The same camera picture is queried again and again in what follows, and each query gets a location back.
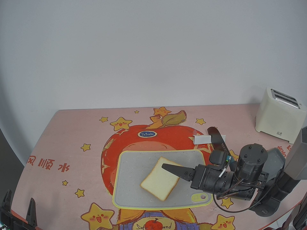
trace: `cartoon star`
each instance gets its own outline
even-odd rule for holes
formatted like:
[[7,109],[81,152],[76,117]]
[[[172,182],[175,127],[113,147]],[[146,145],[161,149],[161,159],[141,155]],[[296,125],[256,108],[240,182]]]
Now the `cartoon star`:
[[221,206],[225,206],[227,209],[229,209],[229,207],[233,205],[233,202],[230,198],[222,198],[222,201],[223,203],[221,204]]
[[129,129],[130,123],[132,123],[132,120],[125,120],[123,117],[120,117],[115,122],[110,123],[110,125],[114,126],[114,131],[117,131],[121,128]]
[[101,122],[108,121],[108,117],[101,117],[101,119],[99,121],[101,121]]
[[164,117],[168,113],[171,113],[171,111],[167,110],[164,106],[160,108],[154,108],[154,115],[160,114],[161,117]]
[[235,161],[239,158],[239,156],[236,155],[236,154],[234,153],[234,151],[230,150],[229,153],[230,153],[230,155],[233,157],[233,159],[234,159]]
[[77,195],[78,198],[79,198],[79,197],[84,197],[84,190],[80,190],[80,189],[78,188],[78,191],[75,192],[75,195]]
[[[197,136],[200,136],[201,134],[196,133]],[[194,136],[193,137],[189,137],[193,142],[194,142]]]
[[160,119],[160,115],[152,116],[150,119],[153,121],[153,124],[148,125],[146,129],[160,128],[163,125],[162,120]]
[[104,161],[103,161],[103,158],[102,158],[102,160],[101,160],[101,173],[102,174],[104,173],[104,170],[106,168],[109,168],[109,165],[104,164]]
[[224,217],[217,215],[216,223],[211,227],[213,230],[235,230],[235,226],[232,224],[235,217]]
[[194,149],[196,149],[198,151],[205,151],[207,153],[211,153],[211,150],[210,150],[209,146],[210,146],[209,144],[195,145]]
[[87,150],[90,150],[90,144],[85,144],[83,145],[83,147],[81,147],[81,149],[83,149],[83,151],[87,151]]
[[113,210],[105,210],[92,203],[90,210],[81,215],[81,219],[88,222],[89,230],[97,230],[98,228],[112,229],[110,219],[113,215]]
[[201,118],[201,119],[197,118],[195,123],[200,124],[200,125],[203,125],[203,124],[205,124],[206,122],[204,121],[203,118]]

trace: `black cable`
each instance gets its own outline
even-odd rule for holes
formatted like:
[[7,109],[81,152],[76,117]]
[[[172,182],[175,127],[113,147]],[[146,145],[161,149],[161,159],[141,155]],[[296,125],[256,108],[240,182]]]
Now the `black cable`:
[[240,194],[240,193],[244,193],[244,192],[248,192],[249,190],[251,190],[252,188],[249,188],[249,189],[245,189],[245,190],[239,190],[239,191],[236,191],[236,192],[233,192],[233,193],[230,193],[230,194],[226,194],[224,195],[223,197],[216,197],[217,200],[221,200],[222,198],[226,198],[226,197],[230,197],[230,196],[233,196],[233,195],[236,195],[236,194]]
[[217,198],[218,200],[220,200],[221,198],[226,197],[226,196],[222,196],[222,197],[221,197],[221,195],[227,194],[228,192],[230,192],[232,189],[234,189],[236,186],[238,186],[243,180],[244,180],[244,179],[239,180],[239,181],[238,181],[235,185],[233,185],[231,188],[229,188],[229,189],[227,189],[226,191],[222,192],[222,193],[220,194],[219,198],[217,198],[217,197],[216,197],[216,198]]
[[[283,169],[283,167],[278,171],[278,172],[279,172],[278,176],[280,175],[282,169]],[[240,213],[240,212],[243,212],[243,211],[246,211],[246,210],[248,210],[248,209],[253,208],[253,207],[254,207],[255,205],[257,205],[261,200],[263,200],[264,197],[265,197],[265,196],[271,191],[271,189],[275,186],[275,183],[273,183],[273,184],[271,185],[270,189],[267,190],[267,192],[266,192],[256,203],[254,203],[252,206],[250,206],[250,207],[248,207],[248,208],[246,208],[246,209],[238,210],[238,211],[230,211],[230,210],[225,210],[225,209],[223,209],[221,206],[219,206],[219,205],[217,204],[217,201],[216,201],[215,197],[214,197],[214,188],[215,188],[215,186],[216,186],[218,180],[219,180],[219,178],[217,178],[217,180],[216,180],[216,182],[214,183],[214,186],[213,186],[213,194],[212,194],[213,200],[214,200],[214,202],[215,202],[215,204],[216,204],[217,207],[219,207],[221,210],[223,210],[223,211],[225,211],[225,212],[228,212],[228,213]]]

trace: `white wall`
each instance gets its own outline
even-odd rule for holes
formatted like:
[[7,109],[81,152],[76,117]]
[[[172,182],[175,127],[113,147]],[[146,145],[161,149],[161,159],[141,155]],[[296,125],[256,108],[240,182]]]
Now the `white wall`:
[[0,75],[22,163],[58,109],[307,104],[307,0],[1,0]]

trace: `table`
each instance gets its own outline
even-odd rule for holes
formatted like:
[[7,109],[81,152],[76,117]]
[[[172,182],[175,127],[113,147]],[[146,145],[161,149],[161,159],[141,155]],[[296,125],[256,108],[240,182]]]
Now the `table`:
[[[156,212],[118,209],[111,196],[122,151],[197,149],[207,163],[212,146],[194,145],[193,135],[207,134],[210,126],[226,135],[226,144],[236,155],[244,145],[259,143],[267,150],[278,147],[286,156],[291,148],[287,141],[255,130],[258,107],[246,104],[59,110],[22,172],[12,211],[25,218],[33,197],[38,227],[44,230],[147,229],[138,223],[155,217],[164,223],[148,220],[152,230],[262,229],[299,203],[306,192],[306,181],[296,186],[271,217],[259,217],[252,211],[226,213],[214,202],[198,208]],[[139,134],[145,130],[157,135],[143,138]],[[248,207],[251,201],[227,199],[218,203],[235,211]]]

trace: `small red apple illustration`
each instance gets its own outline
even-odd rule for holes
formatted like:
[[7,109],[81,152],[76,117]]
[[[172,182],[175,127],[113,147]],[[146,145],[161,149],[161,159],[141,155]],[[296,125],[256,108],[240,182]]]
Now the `small red apple illustration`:
[[162,230],[163,225],[162,223],[157,221],[158,218],[155,220],[149,220],[148,222],[145,223],[145,230]]

